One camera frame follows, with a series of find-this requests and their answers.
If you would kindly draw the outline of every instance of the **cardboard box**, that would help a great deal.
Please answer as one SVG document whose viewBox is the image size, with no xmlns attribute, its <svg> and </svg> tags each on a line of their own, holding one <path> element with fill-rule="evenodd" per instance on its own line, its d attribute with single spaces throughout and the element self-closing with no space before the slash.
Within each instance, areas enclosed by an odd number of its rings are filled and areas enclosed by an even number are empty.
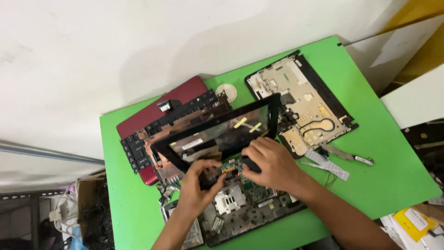
<svg viewBox="0 0 444 250">
<path fill-rule="evenodd" d="M 77 189 L 77 209 L 79 215 L 77 218 L 77 223 L 80 226 L 82 238 L 84 238 L 87 228 L 87 223 L 85 221 L 82 221 L 82 210 L 84 207 L 94 203 L 95 191 L 97 190 L 99 185 L 101 185 L 101 181 L 103 181 L 106 176 L 106 172 L 105 170 L 103 170 L 98 174 L 79 179 L 79 187 Z"/>
<path fill-rule="evenodd" d="M 420 203 L 412 206 L 412 208 L 444 226 L 444 206 Z"/>
</svg>

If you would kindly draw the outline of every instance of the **black bezel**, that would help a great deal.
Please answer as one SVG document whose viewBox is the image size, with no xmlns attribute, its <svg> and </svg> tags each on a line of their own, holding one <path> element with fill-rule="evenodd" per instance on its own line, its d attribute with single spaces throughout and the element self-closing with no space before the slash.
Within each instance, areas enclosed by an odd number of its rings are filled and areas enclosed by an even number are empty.
<svg viewBox="0 0 444 250">
<path fill-rule="evenodd" d="M 327 85 L 325 84 L 325 82 L 321 79 L 321 77 L 316 73 L 316 71 L 313 69 L 313 67 L 308 63 L 308 61 L 305 59 L 305 57 L 303 55 L 299 55 L 301 53 L 301 51 L 298 49 L 293 53 L 290 53 L 284 57 L 282 57 L 277 61 L 280 61 L 284 58 L 287 58 L 289 56 L 295 56 L 294 57 L 294 61 L 298 60 L 302 66 L 299 67 L 299 69 L 301 70 L 301 72 L 304 74 L 304 76 L 307 78 L 307 80 L 310 82 L 310 84 L 313 86 L 313 88 L 315 88 L 315 90 L 317 91 L 317 93 L 319 94 L 319 96 L 324 100 L 324 102 L 328 105 L 328 107 L 331 109 L 331 111 L 334 113 L 334 115 L 336 117 L 343 117 L 343 116 L 347 116 L 348 119 L 344 119 L 343 122 L 345 123 L 345 125 L 347 127 L 350 128 L 350 131 L 339 135 L 338 137 L 332 139 L 336 140 L 339 137 L 351 132 L 352 130 L 356 129 L 359 127 L 359 125 L 357 123 L 352 123 L 352 121 L 354 120 L 353 117 L 350 116 L 350 114 L 347 112 L 347 110 L 344 108 L 344 106 L 342 106 L 342 104 L 340 103 L 340 101 L 336 98 L 336 96 L 333 94 L 333 92 L 331 92 L 331 90 L 327 87 Z M 256 93 L 253 91 L 253 89 L 251 88 L 251 86 L 248 84 L 248 79 L 256 74 L 258 71 L 260 71 L 261 69 L 266 69 L 266 68 L 270 68 L 272 67 L 272 65 L 275 63 L 271 63 L 265 67 L 261 67 L 260 69 L 256 70 L 255 72 L 251 73 L 250 75 L 246 76 L 244 78 L 244 82 L 247 85 L 247 88 L 250 90 L 251 94 L 253 95 L 253 97 L 256 100 L 260 100 L 260 98 L 258 98 L 256 96 Z M 285 140 L 285 138 L 281 135 L 279 135 L 279 139 L 281 140 L 282 144 L 288 149 L 288 151 L 290 152 L 290 154 L 293 156 L 294 159 L 300 159 L 302 156 L 297 155 L 295 152 L 293 152 L 291 150 L 290 145 L 288 144 L 288 142 Z"/>
<path fill-rule="evenodd" d="M 165 156 L 172 164 L 174 164 L 178 169 L 186 173 L 189 169 L 190 164 L 186 161 L 183 161 L 180 156 L 170 147 L 170 144 L 179 140 L 182 140 L 186 137 L 192 136 L 196 133 L 205 131 L 211 127 L 214 127 L 220 123 L 229 121 L 238 116 L 256 110 L 258 108 L 268 106 L 268 123 L 267 127 L 270 130 L 267 134 L 267 137 L 274 139 L 276 137 L 277 129 L 278 129 L 278 107 L 281 105 L 281 95 L 279 93 L 273 94 L 267 98 L 255 101 L 253 103 L 247 104 L 238 109 L 232 110 L 228 113 L 215 117 L 209 121 L 203 122 L 201 124 L 197 124 L 194 127 L 191 127 L 185 131 L 175 133 L 167 136 L 164 139 L 156 141 L 151 145 L 152 148 L 157 150 L 157 152 L 161 153 Z M 224 152 L 222 158 L 233 156 L 237 153 L 240 153 L 244 147 L 248 145 L 239 145 L 237 148 L 230 150 L 229 152 Z"/>
</svg>

